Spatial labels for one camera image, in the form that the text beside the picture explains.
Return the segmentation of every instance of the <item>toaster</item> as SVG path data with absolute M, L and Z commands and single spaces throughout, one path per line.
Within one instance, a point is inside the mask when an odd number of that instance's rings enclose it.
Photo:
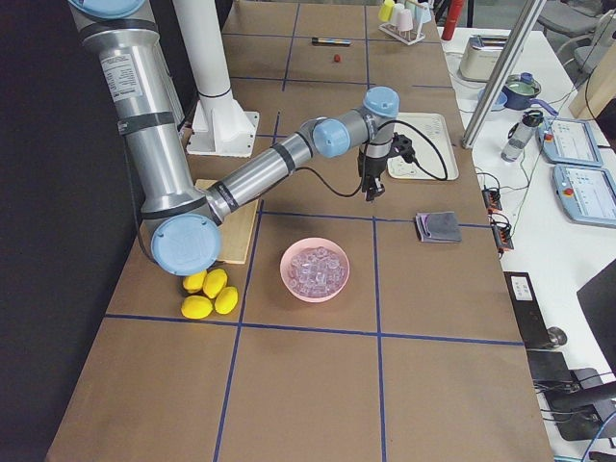
M 460 62 L 462 77 L 487 82 L 506 42 L 507 36 L 470 36 Z

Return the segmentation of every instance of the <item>cooking pot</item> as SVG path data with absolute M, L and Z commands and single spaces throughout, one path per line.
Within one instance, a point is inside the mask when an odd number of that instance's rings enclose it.
M 552 116 L 558 115 L 558 112 L 550 104 L 543 99 L 535 98 L 541 92 L 541 85 L 529 72 L 507 77 L 502 92 L 507 96 L 507 101 L 504 104 L 505 108 L 523 111 L 533 104 L 538 104 Z

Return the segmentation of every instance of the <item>brown table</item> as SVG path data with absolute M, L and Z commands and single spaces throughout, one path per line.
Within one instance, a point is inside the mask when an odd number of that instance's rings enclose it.
M 233 91 L 261 113 L 255 152 L 315 116 L 361 104 L 369 86 L 402 112 L 463 132 L 434 24 L 407 47 L 377 31 L 375 7 L 234 4 L 223 40 Z M 315 47 L 311 36 L 352 40 Z M 333 62 L 333 55 L 342 57 Z M 57 461 L 552 460 L 471 152 L 446 183 L 383 176 L 373 204 L 297 172 L 259 205 L 249 259 L 227 266 L 241 305 L 182 318 L 181 281 L 135 246 L 63 423 Z M 194 179 L 244 160 L 191 157 Z M 339 190 L 356 151 L 311 164 Z M 421 244 L 412 218 L 453 210 L 461 244 Z M 308 304 L 278 264 L 304 237 L 338 243 L 344 290 Z

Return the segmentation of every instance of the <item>bowl of ice cubes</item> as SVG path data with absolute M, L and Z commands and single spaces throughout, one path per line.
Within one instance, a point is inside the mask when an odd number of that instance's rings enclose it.
M 291 245 L 280 261 L 282 281 L 291 294 L 317 303 L 336 296 L 348 281 L 348 258 L 336 244 L 308 238 Z

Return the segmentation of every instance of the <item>white tray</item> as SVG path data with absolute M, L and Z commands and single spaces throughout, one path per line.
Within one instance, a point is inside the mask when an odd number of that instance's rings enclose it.
M 441 151 L 443 160 L 448 170 L 448 180 L 455 180 L 458 175 L 458 165 L 455 162 L 449 132 L 445 124 L 445 118 L 440 114 L 428 113 L 399 113 L 398 120 L 410 123 L 420 132 L 426 135 Z M 405 135 L 413 141 L 413 148 L 418 162 L 423 169 L 435 176 L 443 177 L 443 166 L 441 161 L 426 140 L 419 136 L 410 128 L 397 123 L 395 130 Z M 433 180 L 430 176 L 423 173 L 415 164 L 406 164 L 401 157 L 389 159 L 387 161 L 387 172 L 392 178 L 402 180 Z

